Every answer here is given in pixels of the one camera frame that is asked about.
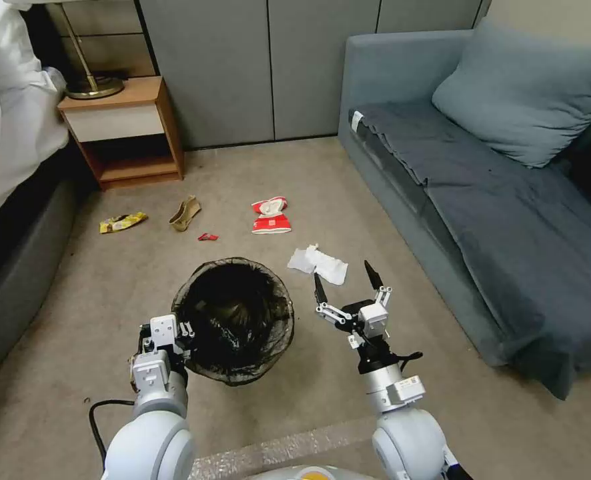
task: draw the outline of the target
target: sofa armrest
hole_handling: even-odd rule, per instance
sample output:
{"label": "sofa armrest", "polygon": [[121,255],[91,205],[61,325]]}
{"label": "sofa armrest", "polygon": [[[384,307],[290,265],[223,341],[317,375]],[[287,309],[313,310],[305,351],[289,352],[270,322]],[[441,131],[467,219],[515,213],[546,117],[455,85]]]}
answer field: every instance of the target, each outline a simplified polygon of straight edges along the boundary
{"label": "sofa armrest", "polygon": [[351,108],[429,99],[449,76],[472,30],[378,33],[347,40],[338,131]]}

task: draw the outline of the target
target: blue cushion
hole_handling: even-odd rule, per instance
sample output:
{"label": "blue cushion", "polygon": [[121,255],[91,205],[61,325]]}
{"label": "blue cushion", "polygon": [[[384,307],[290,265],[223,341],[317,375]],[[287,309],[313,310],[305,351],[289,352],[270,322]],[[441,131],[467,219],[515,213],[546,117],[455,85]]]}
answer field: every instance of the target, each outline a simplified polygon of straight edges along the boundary
{"label": "blue cushion", "polygon": [[432,101],[491,148],[543,167],[591,123],[591,45],[484,19]]}

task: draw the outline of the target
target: beige carpet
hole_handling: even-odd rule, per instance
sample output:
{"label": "beige carpet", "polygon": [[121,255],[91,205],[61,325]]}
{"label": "beige carpet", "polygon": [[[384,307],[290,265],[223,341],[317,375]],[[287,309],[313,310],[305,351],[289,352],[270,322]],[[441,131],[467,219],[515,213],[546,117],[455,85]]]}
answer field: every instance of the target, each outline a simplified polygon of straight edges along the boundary
{"label": "beige carpet", "polygon": [[[188,193],[203,211],[177,233],[167,220]],[[249,204],[277,194],[289,200],[293,231],[251,235]],[[100,220],[137,210],[150,219],[98,233]],[[220,239],[198,242],[205,231]],[[383,477],[365,438],[372,419],[357,354],[345,335],[314,315],[312,278],[286,268],[296,247],[316,242],[349,263],[346,284],[327,288],[332,303],[371,295],[365,258],[393,287],[392,347],[400,354],[424,351],[408,372],[421,375],[428,390],[423,408],[474,477],[591,478],[591,377],[560,402],[537,383],[487,367],[337,139],[329,138],[201,151],[189,156],[182,183],[91,196],[42,310],[0,368],[0,480],[99,478],[89,402],[132,398],[127,358],[138,325],[167,313],[198,265],[234,255],[283,279],[297,316],[295,337],[251,385],[231,388],[190,374],[188,418],[198,456],[349,422],[340,429],[348,445],[332,448],[343,443],[334,437],[316,455],[310,454],[319,444],[305,446],[299,451],[307,457],[291,463],[313,459]],[[128,407],[103,407],[98,423],[107,442],[129,416]]]}

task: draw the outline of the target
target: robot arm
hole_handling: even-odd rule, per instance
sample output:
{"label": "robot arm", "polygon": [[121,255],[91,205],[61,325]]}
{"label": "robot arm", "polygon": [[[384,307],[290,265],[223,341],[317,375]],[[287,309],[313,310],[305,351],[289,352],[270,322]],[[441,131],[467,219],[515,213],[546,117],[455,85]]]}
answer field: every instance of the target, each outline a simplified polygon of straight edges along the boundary
{"label": "robot arm", "polygon": [[468,480],[447,446],[438,422],[426,411],[413,407],[425,389],[418,376],[405,378],[402,370],[422,352],[400,356],[392,353],[384,336],[389,313],[386,309],[392,294],[380,275],[364,262],[376,292],[374,300],[363,300],[341,309],[330,305],[322,282],[315,276],[316,312],[341,331],[349,333],[349,344],[360,354],[358,371],[364,378],[367,396],[380,414],[372,437],[374,449],[391,480],[435,480],[440,475],[449,480]]}
{"label": "robot arm", "polygon": [[133,420],[113,438],[102,480],[186,480],[195,449],[185,420],[187,372],[183,360],[194,338],[189,323],[175,315],[142,325],[131,359],[136,398]]}
{"label": "robot arm", "polygon": [[[376,291],[374,299],[341,309],[327,302],[315,275],[316,312],[343,332],[358,350],[358,371],[366,393],[380,415],[372,441],[391,480],[468,480],[446,444],[438,422],[413,407],[425,393],[418,376],[405,378],[402,369],[422,353],[400,356],[385,340],[392,294],[365,261]],[[104,460],[103,480],[186,480],[194,460],[187,415],[187,372],[195,334],[175,315],[155,317],[142,325],[137,353],[131,359],[131,385],[136,398],[133,420],[113,438]]]}

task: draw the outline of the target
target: nightstand drawer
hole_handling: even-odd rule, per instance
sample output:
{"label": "nightstand drawer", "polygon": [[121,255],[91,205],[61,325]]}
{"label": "nightstand drawer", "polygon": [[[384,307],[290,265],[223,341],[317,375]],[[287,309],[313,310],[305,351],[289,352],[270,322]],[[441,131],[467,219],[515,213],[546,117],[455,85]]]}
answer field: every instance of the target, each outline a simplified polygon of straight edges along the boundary
{"label": "nightstand drawer", "polygon": [[65,112],[79,142],[164,133],[157,107],[138,105]]}

